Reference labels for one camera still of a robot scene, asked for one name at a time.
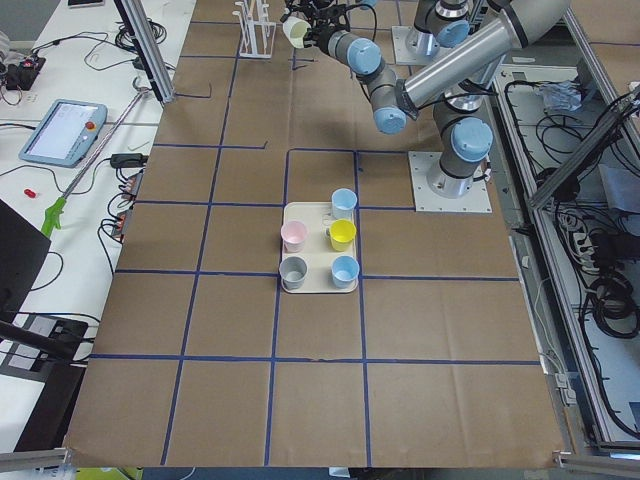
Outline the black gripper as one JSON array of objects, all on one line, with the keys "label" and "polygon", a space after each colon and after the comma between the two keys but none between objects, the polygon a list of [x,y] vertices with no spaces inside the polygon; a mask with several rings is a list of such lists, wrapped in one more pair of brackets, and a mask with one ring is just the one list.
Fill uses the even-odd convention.
[{"label": "black gripper", "polygon": [[316,25],[307,30],[304,35],[304,47],[317,47],[319,49],[327,49],[329,40],[334,33],[334,27],[331,25]]},{"label": "black gripper", "polygon": [[333,22],[346,15],[349,6],[337,1],[325,0],[287,0],[284,7],[284,19],[297,16],[309,23],[316,21]]}]

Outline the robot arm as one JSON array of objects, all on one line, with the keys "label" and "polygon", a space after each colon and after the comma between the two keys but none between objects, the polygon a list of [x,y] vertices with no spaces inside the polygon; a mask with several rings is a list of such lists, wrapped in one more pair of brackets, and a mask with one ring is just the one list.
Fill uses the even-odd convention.
[{"label": "robot arm", "polygon": [[356,75],[372,107],[378,130],[393,135],[430,107],[443,151],[427,173],[429,187],[444,198],[464,196],[493,144],[491,128],[475,112],[504,56],[536,42],[566,13],[567,1],[492,1],[481,27],[470,30],[465,1],[419,2],[406,46],[427,57],[426,65],[399,78],[373,38],[351,31],[351,6],[338,1],[289,1],[286,19],[308,22],[305,48],[317,47]]},{"label": "robot arm", "polygon": [[[280,21],[296,48],[325,47],[329,37],[351,30],[349,13],[355,9],[375,13],[374,1],[287,1]],[[466,1],[420,1],[413,25],[394,26],[393,45],[419,57],[435,55],[441,48],[453,48],[470,32]]]}]

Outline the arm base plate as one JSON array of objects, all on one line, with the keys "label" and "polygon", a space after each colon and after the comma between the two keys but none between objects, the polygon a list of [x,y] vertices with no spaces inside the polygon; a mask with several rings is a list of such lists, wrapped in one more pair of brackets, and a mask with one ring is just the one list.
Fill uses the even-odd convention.
[{"label": "arm base plate", "polygon": [[440,156],[440,152],[408,153],[415,211],[490,214],[492,206],[481,168],[467,179],[456,179],[441,169]]},{"label": "arm base plate", "polygon": [[393,26],[392,44],[395,63],[398,65],[424,65],[428,35],[414,27]]}]

